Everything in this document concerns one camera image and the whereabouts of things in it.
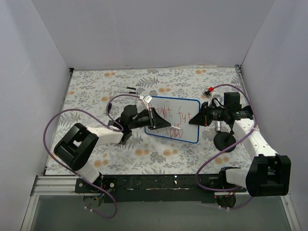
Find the floral tablecloth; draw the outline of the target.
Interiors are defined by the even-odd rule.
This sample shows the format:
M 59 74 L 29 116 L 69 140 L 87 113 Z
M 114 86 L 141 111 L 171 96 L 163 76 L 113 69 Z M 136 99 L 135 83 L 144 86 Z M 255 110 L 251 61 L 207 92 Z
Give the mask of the floral tablecloth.
M 252 113 L 255 113 L 254 108 L 252 106 L 252 103 L 249 99 L 249 97 L 245 94 L 244 91 L 242 91 L 240 88 L 238 88 L 237 86 L 231 85 L 231 84 L 220 84 L 214 87 L 209 87 L 207 90 L 205 90 L 203 92 L 203 95 L 209 98 L 214 98 L 214 94 L 211 93 L 214 91 L 214 89 L 219 88 L 219 87 L 223 87 L 223 86 L 229 86 L 232 88 L 237 89 L 247 100 L 247 103 L 249 104 L 249 106 L 251 107 Z M 122 96 L 128 96 L 128 97 L 133 97 L 133 98 L 138 98 L 139 100 L 141 100 L 143 103 L 146 104 L 145 109 L 140 112 L 140 113 L 136 113 L 136 115 L 133 116 L 133 119 L 131 119 L 129 122 L 125 123 L 124 119 L 119 119 L 119 121 L 114 120 L 112 117 L 110 117 L 109 113 L 110 113 L 110 105 L 112 104 L 111 102 L 119 97 Z M 60 161 L 58 161 L 58 159 L 50 152 L 50 150 L 47 147 L 46 144 L 46 133 L 48 130 L 49 125 L 52 123 L 52 121 L 58 117 L 59 115 L 68 112 L 68 111 L 79 111 L 82 113 L 87 114 L 88 116 L 90 116 L 92 119 L 96 120 L 99 124 L 102 125 L 103 128 L 107 129 L 107 131 L 113 132 L 113 133 L 119 133 L 120 135 L 123 135 L 122 138 L 124 137 L 124 133 L 128 132 L 129 130 L 135 129 L 135 128 L 143 128 L 143 127 L 147 127 L 149 129 L 160 129 L 160 128 L 167 128 L 167 127 L 172 127 L 172 125 L 167 122 L 165 119 L 163 119 L 161 116 L 158 115 L 158 113 L 156 112 L 155 108 L 153 107 L 148 107 L 147 106 L 147 102 L 150 102 L 150 100 L 146 100 L 147 98 L 149 98 L 150 96 L 140 96 L 137 94 L 120 94 L 117 95 L 115 97 L 113 97 L 107 104 L 107 108 L 106 108 L 106 113 L 108 115 L 108 117 L 111 119 L 111 126 L 103 123 L 101 120 L 99 120 L 98 118 L 96 118 L 94 115 L 90 114 L 87 111 L 81 110 L 81 109 L 67 109 L 67 110 L 63 110 L 61 112 L 59 112 L 58 114 L 54 115 L 50 121 L 47 123 L 44 132 L 43 132 L 43 145 L 46 149 L 46 152 L 51 156 L 51 158 L 53 158 L 58 164 L 60 164 L 61 166 L 63 166 L 64 168 L 66 168 L 67 170 L 71 171 L 73 174 L 78 175 L 77 174 L 77 170 L 80 170 L 79 167 L 83 167 L 88 158 L 90 157 L 92 150 L 94 148 L 94 146 L 96 144 L 98 144 L 98 135 L 90 135 L 90 131 L 87 130 L 87 128 L 85 128 L 85 130 L 83 131 L 82 135 L 84 135 L 84 139 L 87 141 L 87 145 L 85 146 L 83 143 L 85 143 L 85 141 L 83 141 L 83 143 L 77 147 L 77 151 L 82 151 L 77 154 L 77 157 L 73 158 L 72 161 L 72 168 L 69 167 L 69 165 L 64 165 L 62 164 Z M 255 123 L 253 125 L 253 128 L 248 132 L 247 135 L 245 135 L 242 139 L 240 139 L 239 141 L 237 141 L 236 143 L 232 144 L 231 146 L 226 147 L 224 150 L 220 151 L 220 153 L 218 153 L 216 156 L 221 155 L 223 152 L 227 152 L 228 150 L 230 150 L 231 148 L 235 147 L 235 145 L 242 143 L 246 138 L 249 137 L 249 135 L 252 134 L 252 132 L 255 130 L 257 126 L 257 119 L 255 119 Z

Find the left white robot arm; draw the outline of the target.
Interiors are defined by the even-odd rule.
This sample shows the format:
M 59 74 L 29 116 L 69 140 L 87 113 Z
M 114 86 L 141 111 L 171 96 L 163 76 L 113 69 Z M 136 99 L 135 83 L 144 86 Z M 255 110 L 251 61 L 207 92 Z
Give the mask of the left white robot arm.
M 93 193 L 102 188 L 99 171 L 89 162 L 96 146 L 122 144 L 132 135 L 132 130 L 147 127 L 150 130 L 170 127 L 154 108 L 138 112 L 137 106 L 125 106 L 120 117 L 109 121 L 109 128 L 89 128 L 76 123 L 56 144 L 54 153 L 72 171 L 86 180 L 86 187 Z

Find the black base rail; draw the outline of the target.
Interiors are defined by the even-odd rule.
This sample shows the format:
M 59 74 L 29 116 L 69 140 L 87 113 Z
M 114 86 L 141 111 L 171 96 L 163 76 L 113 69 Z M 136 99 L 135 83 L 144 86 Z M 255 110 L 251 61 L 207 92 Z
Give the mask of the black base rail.
M 235 194 L 246 190 L 224 183 L 217 174 L 105 175 L 92 185 L 77 179 L 75 193 L 101 203 L 201 202 L 234 206 Z

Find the black round stand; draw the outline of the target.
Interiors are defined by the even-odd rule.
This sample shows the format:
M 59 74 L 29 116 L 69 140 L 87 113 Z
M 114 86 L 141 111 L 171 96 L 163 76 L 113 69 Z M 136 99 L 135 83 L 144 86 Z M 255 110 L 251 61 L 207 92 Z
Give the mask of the black round stand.
M 214 136 L 214 146 L 222 151 L 225 148 L 233 145 L 236 143 L 236 139 L 233 136 L 233 133 L 228 133 L 228 132 L 218 132 L 215 136 Z

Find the blue framed whiteboard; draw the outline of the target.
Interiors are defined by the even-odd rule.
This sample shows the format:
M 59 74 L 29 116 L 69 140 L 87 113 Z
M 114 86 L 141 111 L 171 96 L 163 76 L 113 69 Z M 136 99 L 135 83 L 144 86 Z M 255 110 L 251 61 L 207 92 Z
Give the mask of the blue framed whiteboard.
M 150 106 L 155 108 L 163 119 L 182 130 L 171 127 L 157 130 L 145 128 L 146 134 L 189 143 L 198 143 L 199 126 L 190 125 L 189 120 L 199 112 L 201 106 L 199 100 L 154 96 Z

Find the silver metal cylinder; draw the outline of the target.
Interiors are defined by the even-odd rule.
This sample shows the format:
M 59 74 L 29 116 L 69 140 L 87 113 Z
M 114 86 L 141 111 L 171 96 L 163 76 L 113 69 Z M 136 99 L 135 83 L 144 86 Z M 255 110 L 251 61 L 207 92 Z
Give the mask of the silver metal cylinder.
M 222 96 L 221 95 L 217 95 L 215 98 L 214 98 L 214 103 L 216 106 L 222 106 Z M 216 133 L 220 133 L 221 132 L 221 122 L 220 121 L 216 121 L 215 122 L 215 130 L 216 130 Z

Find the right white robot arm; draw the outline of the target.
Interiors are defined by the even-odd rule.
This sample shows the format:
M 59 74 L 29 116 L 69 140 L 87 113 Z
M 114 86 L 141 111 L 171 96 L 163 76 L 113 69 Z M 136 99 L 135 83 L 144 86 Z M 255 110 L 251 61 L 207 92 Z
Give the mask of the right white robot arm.
M 249 106 L 242 107 L 238 92 L 224 93 L 223 102 L 210 97 L 189 121 L 191 125 L 209 126 L 212 122 L 225 122 L 230 132 L 218 131 L 215 147 L 231 152 L 242 143 L 252 162 L 249 168 L 223 167 L 218 173 L 218 191 L 229 192 L 244 188 L 252 197 L 285 196 L 289 191 L 291 160 L 279 155 L 255 126 Z

